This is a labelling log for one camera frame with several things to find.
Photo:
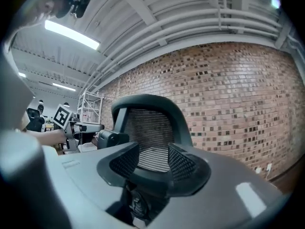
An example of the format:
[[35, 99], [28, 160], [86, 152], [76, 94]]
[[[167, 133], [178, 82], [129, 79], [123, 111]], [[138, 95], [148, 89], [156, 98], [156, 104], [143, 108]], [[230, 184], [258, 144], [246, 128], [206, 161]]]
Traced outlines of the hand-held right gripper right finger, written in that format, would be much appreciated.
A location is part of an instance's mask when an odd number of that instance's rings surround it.
[[168, 166], [171, 180], [167, 196], [187, 197], [197, 193], [209, 180], [211, 168], [208, 163], [175, 143], [168, 145]]

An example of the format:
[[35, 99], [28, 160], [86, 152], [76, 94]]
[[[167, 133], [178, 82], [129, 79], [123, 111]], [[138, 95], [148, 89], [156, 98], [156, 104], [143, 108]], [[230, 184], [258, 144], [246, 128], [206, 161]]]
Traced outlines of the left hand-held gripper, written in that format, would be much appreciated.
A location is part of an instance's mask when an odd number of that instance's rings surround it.
[[[74, 125], [80, 120], [79, 114], [75, 114], [62, 104], [59, 104], [54, 117], [53, 123], [60, 127], [66, 137], [66, 148], [63, 151], [78, 151], [79, 139], [74, 137]], [[104, 125], [82, 124], [81, 132], [100, 132]]]

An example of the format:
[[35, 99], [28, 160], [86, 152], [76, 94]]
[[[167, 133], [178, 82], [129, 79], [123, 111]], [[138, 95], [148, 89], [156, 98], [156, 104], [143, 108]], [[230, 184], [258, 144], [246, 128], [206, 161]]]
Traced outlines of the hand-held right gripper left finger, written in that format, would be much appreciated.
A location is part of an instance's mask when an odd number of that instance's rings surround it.
[[140, 147], [129, 142], [103, 149], [105, 156], [97, 164], [99, 176], [110, 186], [124, 187], [138, 166]]

